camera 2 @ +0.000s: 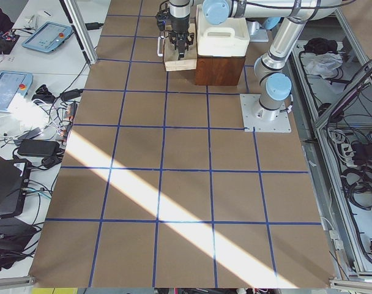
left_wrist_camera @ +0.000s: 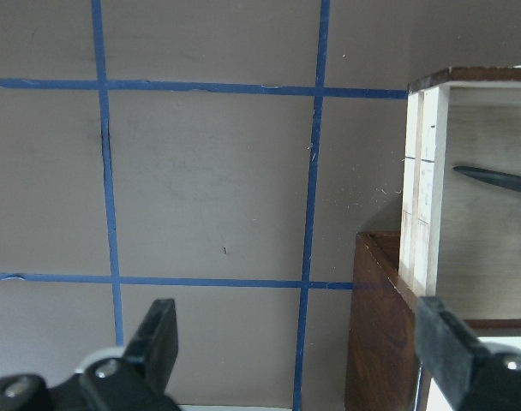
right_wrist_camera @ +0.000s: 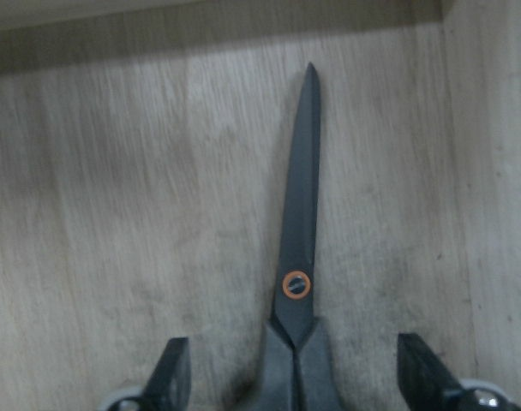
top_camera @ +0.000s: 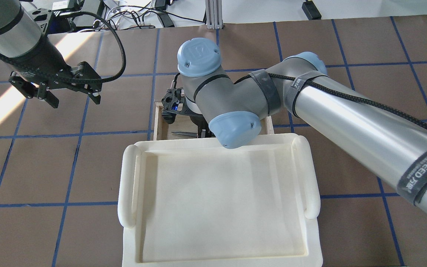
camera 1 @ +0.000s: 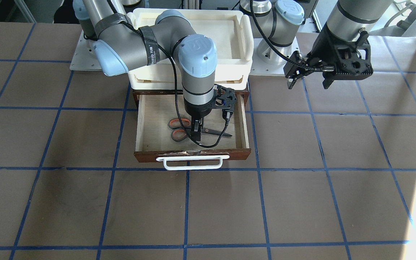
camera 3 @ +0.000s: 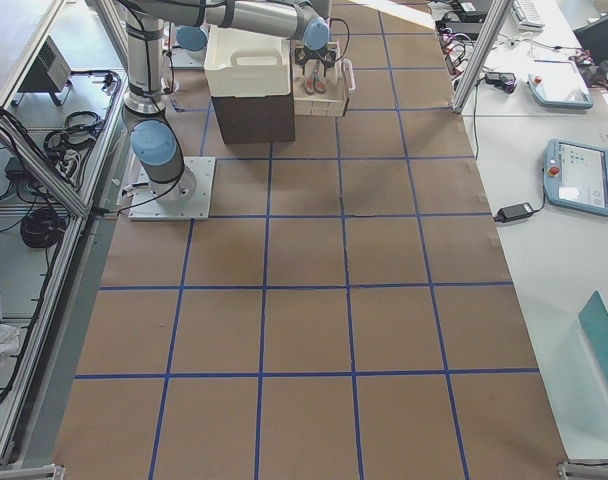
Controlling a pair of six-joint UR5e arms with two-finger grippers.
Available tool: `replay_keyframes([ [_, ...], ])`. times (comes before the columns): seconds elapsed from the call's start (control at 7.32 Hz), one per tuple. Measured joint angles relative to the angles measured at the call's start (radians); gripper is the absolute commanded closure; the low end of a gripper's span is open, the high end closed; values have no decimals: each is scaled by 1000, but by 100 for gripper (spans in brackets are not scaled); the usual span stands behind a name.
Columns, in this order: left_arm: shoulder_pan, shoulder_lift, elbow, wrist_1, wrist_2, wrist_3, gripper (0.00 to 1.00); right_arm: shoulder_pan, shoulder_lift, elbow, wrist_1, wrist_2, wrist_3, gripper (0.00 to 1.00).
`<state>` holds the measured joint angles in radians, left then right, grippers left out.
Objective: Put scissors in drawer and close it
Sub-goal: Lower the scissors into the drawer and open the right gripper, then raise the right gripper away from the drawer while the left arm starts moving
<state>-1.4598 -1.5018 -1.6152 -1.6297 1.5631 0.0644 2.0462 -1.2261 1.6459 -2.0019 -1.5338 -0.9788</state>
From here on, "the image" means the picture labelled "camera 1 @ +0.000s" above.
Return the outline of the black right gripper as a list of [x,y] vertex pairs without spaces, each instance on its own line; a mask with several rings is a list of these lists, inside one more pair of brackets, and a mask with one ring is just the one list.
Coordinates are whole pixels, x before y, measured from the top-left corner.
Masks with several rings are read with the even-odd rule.
[[201,141],[204,117],[209,113],[210,110],[190,110],[193,140]]

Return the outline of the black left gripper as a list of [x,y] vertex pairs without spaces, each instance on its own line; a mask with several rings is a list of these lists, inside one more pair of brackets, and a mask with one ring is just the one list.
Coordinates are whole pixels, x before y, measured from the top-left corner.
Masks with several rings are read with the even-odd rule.
[[[355,41],[347,42],[337,38],[331,31],[319,33],[312,50],[307,54],[307,64],[333,66],[332,72],[322,73],[325,90],[336,80],[363,80],[373,75],[368,37],[367,31],[360,31]],[[302,67],[306,66],[306,58],[299,51],[294,51],[290,60],[297,65],[288,61],[283,68],[288,89],[292,89],[298,79],[311,74],[310,69]]]

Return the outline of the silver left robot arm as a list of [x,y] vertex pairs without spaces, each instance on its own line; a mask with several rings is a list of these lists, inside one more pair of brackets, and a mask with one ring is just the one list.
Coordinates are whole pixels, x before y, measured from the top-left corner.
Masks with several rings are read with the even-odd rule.
[[373,74],[369,32],[390,5],[389,0],[339,0],[307,55],[293,48],[305,22],[302,2],[295,0],[241,0],[239,9],[249,16],[254,37],[261,38],[259,58],[282,65],[287,86],[322,73],[324,89],[334,81],[363,80]]

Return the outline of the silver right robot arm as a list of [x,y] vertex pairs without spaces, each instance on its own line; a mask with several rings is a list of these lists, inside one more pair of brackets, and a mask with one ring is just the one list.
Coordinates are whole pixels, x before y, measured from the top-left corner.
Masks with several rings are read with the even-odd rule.
[[152,26],[134,28],[117,0],[75,0],[73,9],[91,51],[106,76],[128,73],[169,58],[181,73],[190,136],[200,141],[203,119],[211,112],[217,49],[197,34],[178,10],[164,10]]

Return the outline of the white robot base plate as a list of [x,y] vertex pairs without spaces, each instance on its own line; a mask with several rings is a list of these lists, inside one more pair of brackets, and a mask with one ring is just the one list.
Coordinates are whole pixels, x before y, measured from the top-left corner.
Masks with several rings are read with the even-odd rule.
[[93,41],[85,39],[83,31],[81,31],[79,41],[71,59],[70,69],[72,71],[102,71],[96,54],[92,49],[93,43]]

